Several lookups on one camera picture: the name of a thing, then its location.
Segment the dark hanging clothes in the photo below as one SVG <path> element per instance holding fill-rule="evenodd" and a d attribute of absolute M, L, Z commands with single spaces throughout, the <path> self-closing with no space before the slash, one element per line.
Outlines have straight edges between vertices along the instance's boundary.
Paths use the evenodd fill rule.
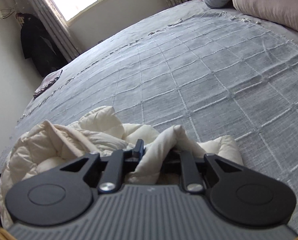
<path fill-rule="evenodd" d="M 67 65 L 67 60 L 45 26 L 32 14 L 17 13 L 21 24 L 20 40 L 25 59 L 31 59 L 42 77 Z"/>

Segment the left grey curtain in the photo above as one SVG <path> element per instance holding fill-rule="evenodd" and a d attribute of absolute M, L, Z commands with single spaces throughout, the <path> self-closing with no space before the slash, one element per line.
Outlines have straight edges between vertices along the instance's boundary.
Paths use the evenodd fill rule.
<path fill-rule="evenodd" d="M 70 62 L 82 54 L 79 42 L 74 38 L 64 17 L 52 0 L 13 0 L 16 12 L 32 14 L 41 20 L 65 59 Z"/>

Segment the white quilted down coat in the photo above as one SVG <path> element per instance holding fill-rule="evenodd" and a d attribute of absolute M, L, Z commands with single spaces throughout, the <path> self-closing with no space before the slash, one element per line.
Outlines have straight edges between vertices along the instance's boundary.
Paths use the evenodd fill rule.
<path fill-rule="evenodd" d="M 197 158 L 213 153 L 243 165 L 236 141 L 230 135 L 207 142 L 195 142 L 189 139 L 181 125 L 158 132 L 150 125 L 124 124 L 111 106 L 93 109 L 67 126 L 45 120 L 21 135 L 6 157 L 0 178 L 2 226 L 8 228 L 13 224 L 5 197 L 16 183 L 86 153 L 99 153 L 101 157 L 109 157 L 115 150 L 130 150 L 137 139 L 144 141 L 146 149 L 135 171 L 129 172 L 125 178 L 131 184 L 176 183 L 178 176 L 161 172 L 163 161 L 171 149 L 190 151 Z"/>

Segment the grey checked bedspread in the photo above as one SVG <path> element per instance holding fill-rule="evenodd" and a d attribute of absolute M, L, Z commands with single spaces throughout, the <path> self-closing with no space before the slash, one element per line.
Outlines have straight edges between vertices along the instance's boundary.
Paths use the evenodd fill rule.
<path fill-rule="evenodd" d="M 219 153 L 288 184 L 297 196 L 298 43 L 288 30 L 194 0 L 86 51 L 26 107 L 0 158 L 2 224 L 17 182 L 87 152 L 110 155 L 181 126 Z"/>

